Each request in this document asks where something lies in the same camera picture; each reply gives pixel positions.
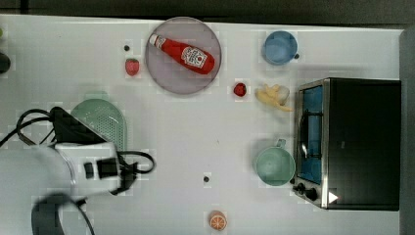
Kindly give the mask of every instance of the black toaster oven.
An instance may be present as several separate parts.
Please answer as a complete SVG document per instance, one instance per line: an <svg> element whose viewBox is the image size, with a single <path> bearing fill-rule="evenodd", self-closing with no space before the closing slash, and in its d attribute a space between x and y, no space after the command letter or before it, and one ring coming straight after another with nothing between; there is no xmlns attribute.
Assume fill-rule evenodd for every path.
<svg viewBox="0 0 415 235"><path fill-rule="evenodd" d="M326 78L296 101L295 193L328 210L399 209L400 81Z"/></svg>

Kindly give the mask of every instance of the small red object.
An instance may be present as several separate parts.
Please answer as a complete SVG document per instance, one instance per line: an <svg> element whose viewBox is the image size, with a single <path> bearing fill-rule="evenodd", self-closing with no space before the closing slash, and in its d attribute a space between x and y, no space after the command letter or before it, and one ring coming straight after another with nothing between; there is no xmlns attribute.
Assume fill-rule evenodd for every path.
<svg viewBox="0 0 415 235"><path fill-rule="evenodd" d="M247 94L247 86L242 82L236 84L234 88L234 93L239 97L245 96L245 94Z"/></svg>
<svg viewBox="0 0 415 235"><path fill-rule="evenodd" d="M133 76L140 70L140 63L135 59L127 59L125 61L125 70L128 75Z"/></svg>
<svg viewBox="0 0 415 235"><path fill-rule="evenodd" d="M208 74L213 70L214 57L207 51L156 34L152 34L149 42L190 71Z"/></svg>

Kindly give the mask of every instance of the tabletop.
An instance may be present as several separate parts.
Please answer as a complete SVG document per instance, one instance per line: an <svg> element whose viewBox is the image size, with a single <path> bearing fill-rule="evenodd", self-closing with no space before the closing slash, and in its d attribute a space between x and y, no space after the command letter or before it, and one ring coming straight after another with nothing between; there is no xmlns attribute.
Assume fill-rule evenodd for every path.
<svg viewBox="0 0 415 235"><path fill-rule="evenodd" d="M28 109L70 111L85 93L101 90L125 115L127 148L147 151L158 163L124 195L88 200L97 234L399 233L398 211L320 210L294 195L290 184L262 183L253 160L278 138L292 154L295 139L294 114L259 103L258 87L289 87L287 106L293 107L297 88L317 79L398 79L401 30L208 23L222 48L220 71L208 88L181 96L157 86L146 68L147 40L161 23L0 15L0 52L12 60L0 74L0 137ZM300 57L281 67L260 55L275 30L287 30L299 43ZM139 60L138 75L126 74L127 58ZM248 85L243 99L232 92L239 81ZM27 132L36 138L45 125ZM17 137L8 143L22 147ZM208 226L213 210L228 218L221 232Z"/></svg>

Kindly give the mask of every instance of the ketchup bottle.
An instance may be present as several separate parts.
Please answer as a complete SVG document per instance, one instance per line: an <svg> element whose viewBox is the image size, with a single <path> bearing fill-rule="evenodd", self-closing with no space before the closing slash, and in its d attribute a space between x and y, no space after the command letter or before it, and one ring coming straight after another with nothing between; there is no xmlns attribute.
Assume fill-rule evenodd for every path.
<svg viewBox="0 0 415 235"><path fill-rule="evenodd" d="M214 57L197 47L152 34L150 44L161 49L174 61L200 74L208 74L214 67Z"/></svg>

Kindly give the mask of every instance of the orange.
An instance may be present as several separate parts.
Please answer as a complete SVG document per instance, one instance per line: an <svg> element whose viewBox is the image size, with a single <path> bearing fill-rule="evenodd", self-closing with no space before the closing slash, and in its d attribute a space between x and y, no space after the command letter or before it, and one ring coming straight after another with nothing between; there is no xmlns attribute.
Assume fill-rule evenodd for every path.
<svg viewBox="0 0 415 235"><path fill-rule="evenodd" d="M216 230L223 230L226 227L226 217L220 211L213 211L209 216L210 227Z"/></svg>

